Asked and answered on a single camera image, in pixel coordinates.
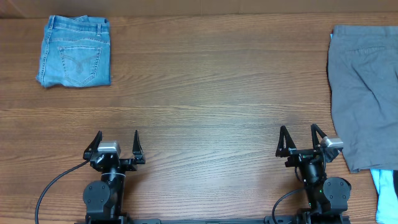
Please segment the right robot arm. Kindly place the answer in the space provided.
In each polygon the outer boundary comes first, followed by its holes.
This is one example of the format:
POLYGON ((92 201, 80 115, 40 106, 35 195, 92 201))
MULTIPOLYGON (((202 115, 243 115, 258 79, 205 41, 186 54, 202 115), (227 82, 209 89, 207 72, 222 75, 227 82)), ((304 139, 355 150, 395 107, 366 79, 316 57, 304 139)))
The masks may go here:
POLYGON ((348 209, 351 184, 341 177, 328 177, 326 165, 331 163, 343 149, 343 141, 327 136, 317 124, 311 125, 312 148, 297 149, 287 128, 280 127, 279 142, 275 155, 286 158, 286 167, 295 169, 296 178, 303 183, 301 189, 293 190, 274 204, 271 223, 292 224, 344 224, 349 217, 343 216, 348 209), (283 199, 304 191, 308 207, 300 208, 295 215, 276 216, 275 211, 283 199))

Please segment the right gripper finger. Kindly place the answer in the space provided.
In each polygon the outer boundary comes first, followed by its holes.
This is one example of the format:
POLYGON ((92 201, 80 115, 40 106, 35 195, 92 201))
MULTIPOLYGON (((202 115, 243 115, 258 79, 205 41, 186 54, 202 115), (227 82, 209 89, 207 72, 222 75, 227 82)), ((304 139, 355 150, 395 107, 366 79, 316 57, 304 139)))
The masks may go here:
POLYGON ((279 142, 277 145, 275 156, 289 157, 296 149, 296 145, 293 142, 287 128, 285 126, 281 126, 279 133, 279 142))
POLYGON ((314 149, 320 149, 321 148, 321 144, 320 144, 320 141, 319 141, 318 137, 320 136, 321 139, 323 139, 324 137, 327 137, 327 135, 315 123, 313 123, 310 128, 311 128, 313 148, 314 149))

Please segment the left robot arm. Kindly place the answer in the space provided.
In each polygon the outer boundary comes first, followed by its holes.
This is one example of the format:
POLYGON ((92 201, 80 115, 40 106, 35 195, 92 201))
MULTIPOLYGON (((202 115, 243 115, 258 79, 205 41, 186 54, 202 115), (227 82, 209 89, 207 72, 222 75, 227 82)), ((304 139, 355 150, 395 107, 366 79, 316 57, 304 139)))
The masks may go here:
POLYGON ((86 223, 132 223, 129 214, 122 209, 126 172, 134 172, 139 164, 146 163, 137 131, 134 133, 133 157, 123 159, 120 153, 119 143, 103 141, 101 131, 83 153, 83 159, 101 173, 101 179, 89 183, 83 191, 86 223))

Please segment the grey shorts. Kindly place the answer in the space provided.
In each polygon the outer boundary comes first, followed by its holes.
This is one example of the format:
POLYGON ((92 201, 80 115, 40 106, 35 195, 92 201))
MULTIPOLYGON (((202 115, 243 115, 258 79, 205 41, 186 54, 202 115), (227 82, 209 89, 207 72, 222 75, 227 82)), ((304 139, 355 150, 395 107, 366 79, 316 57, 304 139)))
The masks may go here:
POLYGON ((397 27, 333 29, 331 116, 348 169, 397 169, 397 27))

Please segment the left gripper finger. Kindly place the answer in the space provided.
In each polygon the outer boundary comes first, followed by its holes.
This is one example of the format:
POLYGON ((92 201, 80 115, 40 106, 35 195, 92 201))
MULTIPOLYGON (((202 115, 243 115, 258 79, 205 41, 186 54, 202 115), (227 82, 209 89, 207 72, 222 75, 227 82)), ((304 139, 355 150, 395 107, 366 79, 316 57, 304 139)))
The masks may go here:
POLYGON ((103 139, 103 134, 101 131, 98 131, 94 140, 89 144, 89 146, 83 152, 83 159, 90 160, 93 153, 98 151, 98 146, 103 139))
POLYGON ((134 161, 136 164, 145 164, 146 163, 146 158, 145 158, 144 152, 142 150, 142 146, 139 141, 139 133, 137 130, 135 130, 135 133, 134 133, 134 142, 133 142, 133 147, 132 147, 132 153, 134 155, 134 161))

